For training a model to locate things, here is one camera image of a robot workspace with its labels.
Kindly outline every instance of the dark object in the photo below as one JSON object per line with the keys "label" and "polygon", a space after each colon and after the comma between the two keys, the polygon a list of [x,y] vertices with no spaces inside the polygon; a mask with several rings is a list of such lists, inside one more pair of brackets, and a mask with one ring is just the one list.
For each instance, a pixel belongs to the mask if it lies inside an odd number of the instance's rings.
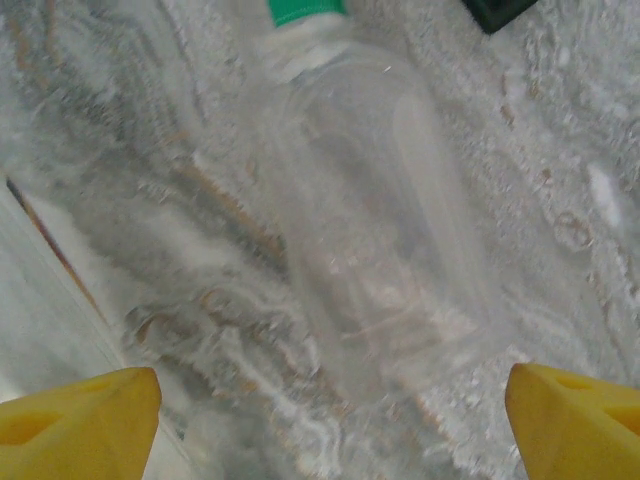
{"label": "dark object", "polygon": [[538,0],[462,0],[484,33],[492,34]]}

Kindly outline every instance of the plastic bottle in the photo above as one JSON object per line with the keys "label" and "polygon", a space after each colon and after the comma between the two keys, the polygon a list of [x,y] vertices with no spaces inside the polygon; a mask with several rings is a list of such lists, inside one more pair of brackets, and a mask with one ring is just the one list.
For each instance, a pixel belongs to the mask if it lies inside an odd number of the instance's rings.
{"label": "plastic bottle", "polygon": [[321,362],[351,401],[420,390],[508,325],[421,75],[340,0],[228,0],[258,168]]}

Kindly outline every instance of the green bottle cap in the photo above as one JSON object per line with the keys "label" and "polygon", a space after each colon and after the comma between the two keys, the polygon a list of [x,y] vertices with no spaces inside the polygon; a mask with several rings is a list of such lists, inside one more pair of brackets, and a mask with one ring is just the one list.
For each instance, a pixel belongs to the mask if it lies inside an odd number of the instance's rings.
{"label": "green bottle cap", "polygon": [[318,13],[346,14],[342,0],[268,0],[276,27]]}

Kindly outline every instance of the bottle body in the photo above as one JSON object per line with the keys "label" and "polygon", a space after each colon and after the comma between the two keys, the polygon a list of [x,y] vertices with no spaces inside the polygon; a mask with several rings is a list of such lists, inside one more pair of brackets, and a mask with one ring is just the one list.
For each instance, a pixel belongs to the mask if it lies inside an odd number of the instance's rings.
{"label": "bottle body", "polygon": [[370,402],[478,362],[504,332],[421,76],[340,32],[278,56],[289,73],[252,124],[322,365]]}

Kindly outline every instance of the bottle neck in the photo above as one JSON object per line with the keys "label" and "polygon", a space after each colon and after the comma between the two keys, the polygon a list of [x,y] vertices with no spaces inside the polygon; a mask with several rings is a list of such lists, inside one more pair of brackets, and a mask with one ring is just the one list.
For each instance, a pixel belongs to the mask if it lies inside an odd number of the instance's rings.
{"label": "bottle neck", "polygon": [[350,22],[340,0],[226,0],[249,76],[288,82],[330,61]]}

